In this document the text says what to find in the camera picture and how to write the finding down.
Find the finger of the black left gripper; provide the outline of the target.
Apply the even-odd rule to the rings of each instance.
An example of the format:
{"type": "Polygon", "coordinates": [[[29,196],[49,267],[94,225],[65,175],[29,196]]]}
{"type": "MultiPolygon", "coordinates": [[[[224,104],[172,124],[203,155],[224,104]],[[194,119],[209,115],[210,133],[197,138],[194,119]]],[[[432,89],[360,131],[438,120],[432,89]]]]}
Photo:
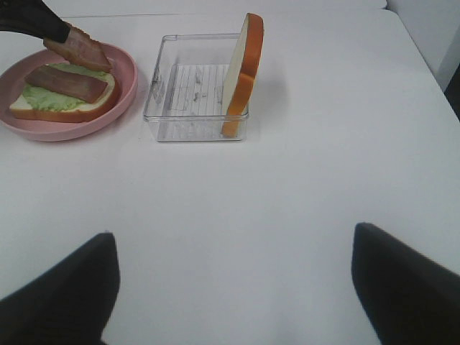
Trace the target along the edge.
{"type": "Polygon", "coordinates": [[[43,1],[1,1],[1,31],[65,42],[70,27],[43,1]]]}

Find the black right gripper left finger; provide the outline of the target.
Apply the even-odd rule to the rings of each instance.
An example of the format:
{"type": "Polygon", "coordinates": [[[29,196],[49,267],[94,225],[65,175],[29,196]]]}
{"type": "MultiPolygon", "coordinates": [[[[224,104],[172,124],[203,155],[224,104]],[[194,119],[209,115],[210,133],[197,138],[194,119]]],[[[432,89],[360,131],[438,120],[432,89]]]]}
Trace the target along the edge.
{"type": "Polygon", "coordinates": [[[114,235],[95,235],[1,299],[2,344],[102,344],[119,292],[114,235]]]}

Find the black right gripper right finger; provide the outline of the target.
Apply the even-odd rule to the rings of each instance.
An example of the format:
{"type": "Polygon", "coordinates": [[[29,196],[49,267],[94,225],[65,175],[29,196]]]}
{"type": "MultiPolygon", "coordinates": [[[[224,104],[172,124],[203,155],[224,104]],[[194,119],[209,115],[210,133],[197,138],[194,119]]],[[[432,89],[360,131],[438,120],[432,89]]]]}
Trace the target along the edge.
{"type": "Polygon", "coordinates": [[[351,277],[381,344],[459,343],[459,276],[451,270],[359,223],[351,277]]]}

